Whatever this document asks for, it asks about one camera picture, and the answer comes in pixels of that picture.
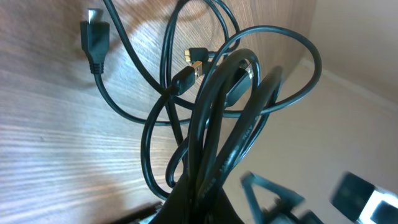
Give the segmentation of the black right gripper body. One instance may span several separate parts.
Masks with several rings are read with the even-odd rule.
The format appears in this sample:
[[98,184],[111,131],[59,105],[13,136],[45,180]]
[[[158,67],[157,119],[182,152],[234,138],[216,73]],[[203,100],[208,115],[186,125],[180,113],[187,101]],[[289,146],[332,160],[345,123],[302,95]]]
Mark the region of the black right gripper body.
[[[311,210],[307,210],[301,217],[297,217],[292,213],[294,208],[298,207],[305,200],[293,190],[251,172],[248,172],[241,179],[241,184],[256,223],[323,224]],[[270,210],[259,206],[253,190],[254,185],[260,186],[278,196],[275,200],[275,205]]]

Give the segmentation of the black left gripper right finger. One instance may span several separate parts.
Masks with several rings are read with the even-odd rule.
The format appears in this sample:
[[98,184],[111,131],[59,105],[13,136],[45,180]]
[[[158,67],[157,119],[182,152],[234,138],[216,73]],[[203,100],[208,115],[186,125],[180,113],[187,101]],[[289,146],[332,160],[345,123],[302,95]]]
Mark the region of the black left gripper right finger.
[[206,212],[205,224],[244,224],[235,212],[224,190],[218,194],[214,204]]

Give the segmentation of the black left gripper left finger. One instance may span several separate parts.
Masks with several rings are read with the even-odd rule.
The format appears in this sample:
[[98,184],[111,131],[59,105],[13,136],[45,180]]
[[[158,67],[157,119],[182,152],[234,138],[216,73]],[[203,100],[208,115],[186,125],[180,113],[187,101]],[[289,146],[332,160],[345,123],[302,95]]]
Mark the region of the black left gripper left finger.
[[180,179],[150,224],[190,223],[193,194],[188,179]]

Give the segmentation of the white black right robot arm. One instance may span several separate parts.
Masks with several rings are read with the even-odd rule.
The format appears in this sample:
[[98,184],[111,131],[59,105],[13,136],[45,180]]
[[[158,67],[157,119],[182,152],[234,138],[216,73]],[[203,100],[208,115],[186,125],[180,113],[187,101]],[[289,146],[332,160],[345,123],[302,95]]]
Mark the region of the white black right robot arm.
[[[322,223],[310,210],[301,217],[292,213],[305,200],[293,190],[251,172],[241,179],[241,184],[256,223]],[[255,185],[278,196],[270,210],[259,206]],[[397,195],[351,172],[343,175],[330,202],[353,223],[397,223]]]

